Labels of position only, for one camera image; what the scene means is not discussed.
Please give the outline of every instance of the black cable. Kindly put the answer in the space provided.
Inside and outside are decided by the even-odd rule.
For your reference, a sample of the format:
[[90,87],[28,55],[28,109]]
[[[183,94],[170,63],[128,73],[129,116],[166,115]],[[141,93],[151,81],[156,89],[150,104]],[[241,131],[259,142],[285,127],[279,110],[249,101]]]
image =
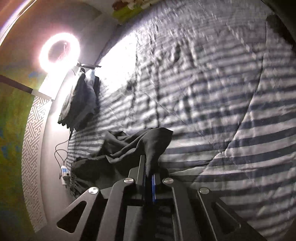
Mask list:
[[[57,157],[56,157],[56,153],[57,153],[57,154],[59,155],[59,157],[62,159],[62,161],[63,161],[63,165],[65,165],[65,161],[68,159],[68,151],[66,151],[65,149],[57,149],[57,147],[58,147],[59,145],[61,145],[61,144],[66,143],[66,142],[68,142],[68,146],[69,146],[70,138],[71,138],[71,131],[70,131],[69,139],[66,140],[66,141],[64,141],[64,142],[61,142],[61,143],[57,144],[56,147],[55,147],[54,158],[56,159],[57,163],[59,164],[59,168],[60,168],[59,179],[61,179],[61,177],[62,177],[62,167],[61,167],[61,165],[60,165],[60,163],[59,163],[59,161],[58,161],[58,159],[57,159]],[[62,156],[61,156],[61,155],[59,154],[59,152],[58,152],[58,151],[61,151],[61,150],[62,150],[62,151],[65,151],[65,152],[67,153],[67,156],[66,156],[65,159],[63,159]]]

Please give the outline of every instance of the dark clothing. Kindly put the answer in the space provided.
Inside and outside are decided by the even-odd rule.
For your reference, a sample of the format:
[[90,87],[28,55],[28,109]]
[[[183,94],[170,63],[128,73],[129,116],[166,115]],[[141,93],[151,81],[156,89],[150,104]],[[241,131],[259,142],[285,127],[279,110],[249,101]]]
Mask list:
[[146,175],[158,167],[159,156],[172,138],[166,128],[149,128],[128,136],[122,131],[107,131],[101,149],[88,158],[77,158],[71,168],[70,191],[79,196],[88,188],[104,189],[128,176],[129,170],[139,165],[146,155]]
[[90,69],[86,73],[83,70],[80,68],[77,71],[77,82],[66,97],[59,115],[58,123],[67,125],[70,131],[84,129],[98,107],[95,88],[99,78],[94,75],[94,70]]

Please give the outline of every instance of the gray quilted blanket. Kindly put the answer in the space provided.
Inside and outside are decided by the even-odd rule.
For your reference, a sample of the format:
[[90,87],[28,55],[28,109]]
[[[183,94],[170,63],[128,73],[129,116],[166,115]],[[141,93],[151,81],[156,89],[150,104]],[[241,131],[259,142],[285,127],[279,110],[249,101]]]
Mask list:
[[74,131],[67,165],[98,151],[105,130],[168,128],[159,165],[280,240],[296,215],[296,58],[277,26],[259,0],[146,10],[100,55],[100,110]]

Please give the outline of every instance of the screw head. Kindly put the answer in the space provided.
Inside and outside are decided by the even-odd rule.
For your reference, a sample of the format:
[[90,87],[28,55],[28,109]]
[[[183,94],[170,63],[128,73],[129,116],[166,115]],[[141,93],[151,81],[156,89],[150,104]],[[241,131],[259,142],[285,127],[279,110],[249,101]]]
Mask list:
[[208,188],[205,188],[205,187],[200,188],[200,193],[201,193],[201,194],[206,195],[206,194],[208,194],[209,192],[210,192],[210,190],[209,190]]
[[89,193],[90,194],[97,194],[99,189],[97,187],[91,187],[89,188]]
[[174,182],[174,180],[173,180],[172,178],[170,178],[170,177],[167,177],[167,178],[163,179],[163,181],[164,181],[164,183],[166,183],[166,184],[171,184],[171,183]]
[[126,184],[131,184],[131,183],[133,183],[133,179],[131,177],[127,177],[126,179],[124,179],[124,182]]

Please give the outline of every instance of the bed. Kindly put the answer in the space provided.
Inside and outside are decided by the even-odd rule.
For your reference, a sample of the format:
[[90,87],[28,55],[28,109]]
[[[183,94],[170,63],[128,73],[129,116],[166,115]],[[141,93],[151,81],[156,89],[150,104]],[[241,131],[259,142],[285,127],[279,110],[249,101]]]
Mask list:
[[167,0],[119,27],[68,168],[100,149],[105,130],[168,128],[159,166],[280,240],[296,215],[296,58],[279,26],[259,0]]

